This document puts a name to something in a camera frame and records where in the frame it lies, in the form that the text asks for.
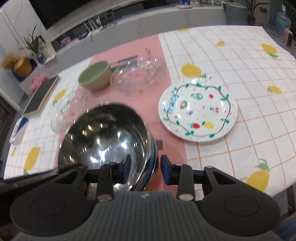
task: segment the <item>stainless steel bowl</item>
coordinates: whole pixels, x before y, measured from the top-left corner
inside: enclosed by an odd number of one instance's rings
[[[98,169],[131,155],[128,182],[114,191],[138,190],[147,180],[148,165],[157,158],[153,138],[140,116],[122,104],[104,104],[82,115],[72,125],[58,156],[58,168],[81,163]]]

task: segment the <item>checkered tablecloth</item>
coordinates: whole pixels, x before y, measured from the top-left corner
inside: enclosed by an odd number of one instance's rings
[[[273,196],[296,182],[296,60],[255,26],[210,26],[182,29],[158,35],[171,83],[178,86],[191,78],[182,67],[195,65],[202,74],[228,88],[239,106],[237,123],[225,137],[210,143],[184,142],[186,160],[193,169],[214,166],[246,182],[267,182],[264,191]],[[262,46],[273,48],[266,50]],[[77,88],[77,78],[88,65],[85,60],[60,73],[40,117],[32,118],[22,144],[11,146],[4,177],[23,174],[28,152],[40,147],[34,167],[54,167],[59,136],[50,129],[54,96]],[[264,159],[268,170],[258,167]],[[203,197],[195,185],[197,199]]]

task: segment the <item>glass plate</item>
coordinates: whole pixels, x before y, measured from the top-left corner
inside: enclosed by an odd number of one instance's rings
[[[199,78],[168,87],[158,103],[163,125],[187,141],[209,142],[226,135],[237,120],[237,103],[224,86]]]
[[[55,133],[66,130],[88,109],[93,107],[93,98],[89,91],[73,92],[58,103],[51,120]]]
[[[158,57],[137,57],[123,62],[111,77],[111,86],[120,92],[132,93],[146,90],[165,73],[165,62]]]

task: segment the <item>glass bowl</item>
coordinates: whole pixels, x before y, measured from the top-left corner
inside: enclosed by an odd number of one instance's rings
[[[93,107],[93,98],[89,91],[73,92],[58,103],[51,120],[51,128],[55,133],[67,130],[74,121],[88,109]]]
[[[132,93],[146,90],[165,73],[165,62],[158,57],[137,57],[123,62],[111,77],[111,86],[120,92]]]

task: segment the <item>lemon drawing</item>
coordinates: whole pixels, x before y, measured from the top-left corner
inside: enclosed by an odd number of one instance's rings
[[[55,97],[53,100],[52,105],[55,105],[57,102],[59,102],[59,100],[64,96],[64,94],[67,92],[67,89],[63,89],[61,90]]]
[[[203,126],[204,128],[207,128],[207,129],[213,129],[213,128],[214,128],[213,123],[210,122],[210,121],[203,121],[203,122],[202,122],[202,126]]]
[[[258,160],[263,161],[262,163],[258,164],[258,166],[256,166],[261,170],[256,171],[251,176],[249,176],[246,184],[256,188],[261,192],[264,192],[269,181],[269,167],[266,160],[260,158]]]
[[[14,156],[15,155],[15,151],[16,151],[16,148],[14,147],[10,155],[11,156]]]
[[[181,68],[182,73],[188,78],[199,77],[202,74],[202,71],[199,67],[195,66],[194,64],[185,64]]]
[[[276,94],[276,95],[280,95],[283,93],[280,88],[278,88],[276,86],[272,86],[272,85],[268,86],[267,91],[269,93]]]
[[[178,29],[178,32],[185,32],[187,30],[188,30],[187,28],[182,28],[182,29]]]
[[[272,47],[269,44],[261,44],[262,48],[266,53],[268,53],[271,57],[276,59],[278,56],[276,55],[277,49],[275,47]]]
[[[30,171],[34,167],[37,161],[37,158],[39,156],[39,152],[40,152],[39,147],[33,147],[30,150],[24,166],[24,175],[28,175],[28,171]]]
[[[220,42],[216,43],[216,45],[218,47],[223,47],[223,46],[225,46],[225,42],[224,41],[220,41]]]

